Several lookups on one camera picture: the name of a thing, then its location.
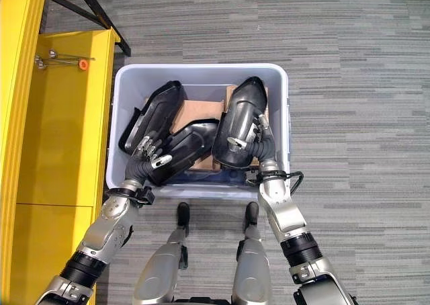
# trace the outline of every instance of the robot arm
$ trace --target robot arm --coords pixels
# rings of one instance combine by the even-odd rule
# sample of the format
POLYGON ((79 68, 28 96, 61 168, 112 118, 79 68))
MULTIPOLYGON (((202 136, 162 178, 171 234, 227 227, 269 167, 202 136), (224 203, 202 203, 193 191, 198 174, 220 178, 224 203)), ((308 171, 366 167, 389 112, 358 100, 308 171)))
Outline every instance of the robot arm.
POLYGON ((154 201, 151 189, 143 186, 146 172, 171 160, 170 155, 151 162, 141 161, 141 158, 139 154, 132 156, 127 165, 126 180, 121 187, 108 191, 109 198, 103 203, 101 214, 87 229, 65 268, 52 278, 36 305, 83 305, 88 302, 94 283, 130 238, 138 209, 154 201))
POLYGON ((357 305, 323 256, 306 221, 291 198, 286 174, 277 165, 275 142, 269 123, 259 116, 260 142, 229 138, 231 144, 259 159, 259 203, 267 212, 272 231, 290 264, 290 275, 301 285, 294 293, 297 305, 357 305))

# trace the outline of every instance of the cardboard box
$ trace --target cardboard box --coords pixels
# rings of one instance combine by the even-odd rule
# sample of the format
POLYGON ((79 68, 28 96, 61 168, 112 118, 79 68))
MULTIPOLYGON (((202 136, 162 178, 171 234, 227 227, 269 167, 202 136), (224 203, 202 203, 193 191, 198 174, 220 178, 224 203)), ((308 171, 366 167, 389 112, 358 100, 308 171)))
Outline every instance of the cardboard box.
MULTIPOLYGON (((226 112, 228 109, 228 104, 230 103, 230 97, 233 94, 233 91, 237 88, 237 85, 228 85, 226 88, 226 104, 224 105, 224 111, 226 112)), ((267 87, 264 87, 264 89, 266 90, 266 96, 267 96, 267 100, 269 99, 269 89, 267 87)), ((264 114, 267 118, 267 120, 269 120, 269 105, 266 106, 266 110, 264 111, 264 114)), ((259 166, 260 163, 258 161, 258 159, 256 159, 255 157, 253 158, 253 161, 251 162, 251 164, 249 166, 259 166)))
MULTIPOLYGON (((224 100, 222 101, 197 101, 185 100, 181 109, 178 111, 171 128, 171 132, 177 132, 188 123, 198 119, 221 118, 221 113, 224 111, 224 100)), ((219 171, 221 170, 220 163, 214 161, 212 155, 195 161, 190 167, 193 170, 200 171, 219 171)))

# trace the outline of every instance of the storage bin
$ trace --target storage bin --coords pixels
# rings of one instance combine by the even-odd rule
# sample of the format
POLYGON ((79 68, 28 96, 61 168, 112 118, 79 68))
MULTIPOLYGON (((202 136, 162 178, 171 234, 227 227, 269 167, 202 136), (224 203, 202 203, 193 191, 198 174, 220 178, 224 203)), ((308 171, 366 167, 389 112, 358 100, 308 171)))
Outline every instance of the storage bin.
MULTIPOLYGON (((239 85, 246 78, 258 76, 269 89, 269 122, 276 141, 277 161, 285 171, 289 165, 288 76, 275 64, 130 64, 122 67, 115 78, 110 147, 106 182, 119 187, 124 180, 129 155, 120 150, 118 141, 134 107, 141 109, 145 99, 169 80, 179 80, 190 100, 220 101, 226 86, 239 85)), ((156 196, 172 198, 222 198, 249 200, 256 198, 256 188, 235 180, 186 181, 153 186, 156 196)))

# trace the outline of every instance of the black metal frame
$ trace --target black metal frame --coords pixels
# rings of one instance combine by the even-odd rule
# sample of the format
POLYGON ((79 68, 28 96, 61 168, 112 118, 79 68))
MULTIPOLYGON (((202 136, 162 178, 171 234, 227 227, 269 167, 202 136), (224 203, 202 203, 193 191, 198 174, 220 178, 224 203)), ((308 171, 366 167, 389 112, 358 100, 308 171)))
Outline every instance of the black metal frame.
POLYGON ((109 16, 106 14, 106 12, 103 10, 101 5, 97 0, 84 0, 88 7, 93 11, 94 14, 89 13, 88 11, 85 11, 83 8, 71 3, 67 0, 51 0, 61 6, 66 7, 67 9, 70 9, 71 11, 74 11, 75 13, 79 14, 80 16, 85 17, 86 19, 89 19, 90 21, 93 21, 94 23, 100 25, 101 27, 105 29, 113 28, 115 32, 120 37, 120 42, 116 43, 118 46, 122 49, 122 52, 126 56, 131 56, 132 51, 130 49, 130 46, 128 45, 127 41, 122 37, 121 33, 118 31, 114 23, 110 20, 109 16))

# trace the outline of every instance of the silver robot leg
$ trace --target silver robot leg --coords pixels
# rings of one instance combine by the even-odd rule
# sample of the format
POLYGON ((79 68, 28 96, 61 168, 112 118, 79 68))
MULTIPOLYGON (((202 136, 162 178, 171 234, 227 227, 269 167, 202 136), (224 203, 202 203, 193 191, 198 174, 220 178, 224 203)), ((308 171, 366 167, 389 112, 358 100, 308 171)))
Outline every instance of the silver robot leg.
POLYGON ((149 259, 134 289, 133 305, 171 302, 178 269, 187 267, 187 252, 183 246, 185 229, 172 232, 165 245, 149 259))
POLYGON ((245 231, 236 275, 234 277, 232 303, 234 305, 271 304, 269 261, 265 254, 257 226, 250 225, 245 231))

